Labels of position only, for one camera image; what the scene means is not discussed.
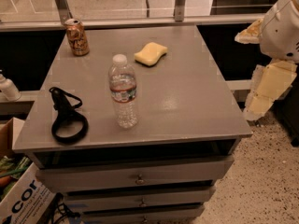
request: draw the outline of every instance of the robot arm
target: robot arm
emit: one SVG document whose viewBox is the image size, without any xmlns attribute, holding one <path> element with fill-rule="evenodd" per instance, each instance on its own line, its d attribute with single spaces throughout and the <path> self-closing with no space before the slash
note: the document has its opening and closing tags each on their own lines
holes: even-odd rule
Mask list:
<svg viewBox="0 0 299 224">
<path fill-rule="evenodd" d="M 266 67 L 258 65 L 251 79 L 244 117 L 257 120 L 296 78 L 296 63 L 299 63 L 299 0 L 278 0 L 263 19 L 239 33 L 235 41 L 260 44 L 261 53 L 273 59 Z"/>
</svg>

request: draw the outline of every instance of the soda can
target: soda can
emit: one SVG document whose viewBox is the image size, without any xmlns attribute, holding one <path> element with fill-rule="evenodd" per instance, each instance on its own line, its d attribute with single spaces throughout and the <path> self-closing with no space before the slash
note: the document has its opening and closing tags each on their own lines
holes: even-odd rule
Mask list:
<svg viewBox="0 0 299 224">
<path fill-rule="evenodd" d="M 76 56 L 87 54 L 90 49 L 82 22 L 78 19 L 69 19 L 65 21 L 64 27 L 73 54 Z"/>
</svg>

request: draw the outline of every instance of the speckled floor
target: speckled floor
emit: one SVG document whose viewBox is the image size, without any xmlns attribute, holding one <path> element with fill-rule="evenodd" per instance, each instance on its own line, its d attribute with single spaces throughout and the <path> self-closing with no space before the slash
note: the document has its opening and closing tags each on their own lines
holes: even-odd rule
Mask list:
<svg viewBox="0 0 299 224">
<path fill-rule="evenodd" d="M 272 112 L 260 123 L 250 125 L 253 136 L 236 148 L 235 163 L 216 183 L 204 213 L 176 224 L 299 223 L 299 148 Z"/>
</svg>

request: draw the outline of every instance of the chest of drawers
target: chest of drawers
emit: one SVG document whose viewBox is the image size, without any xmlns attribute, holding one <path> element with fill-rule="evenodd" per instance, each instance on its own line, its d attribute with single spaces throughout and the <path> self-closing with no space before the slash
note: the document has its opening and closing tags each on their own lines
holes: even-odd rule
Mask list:
<svg viewBox="0 0 299 224">
<path fill-rule="evenodd" d="M 74 57 L 64 40 L 14 150 L 33 160 L 37 178 L 87 224 L 200 216 L 251 130 L 197 28 L 94 30 L 87 37 L 91 52 L 84 57 Z M 150 41 L 168 53 L 147 68 L 132 57 Z M 140 119 L 130 130 L 117 125 L 109 97 L 115 53 L 126 54 L 137 75 Z M 76 144 L 50 134 L 57 115 L 52 86 L 83 101 L 78 112 L 89 131 Z"/>
</svg>

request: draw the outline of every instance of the yellow sponge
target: yellow sponge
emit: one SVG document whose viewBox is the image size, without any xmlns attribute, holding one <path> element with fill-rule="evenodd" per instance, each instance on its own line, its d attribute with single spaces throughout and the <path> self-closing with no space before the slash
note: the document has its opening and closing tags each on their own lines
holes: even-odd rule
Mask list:
<svg viewBox="0 0 299 224">
<path fill-rule="evenodd" d="M 155 65 L 160 57 L 168 52 L 168 48 L 154 42 L 149 42 L 142 50 L 134 54 L 136 61 L 147 66 Z"/>
</svg>

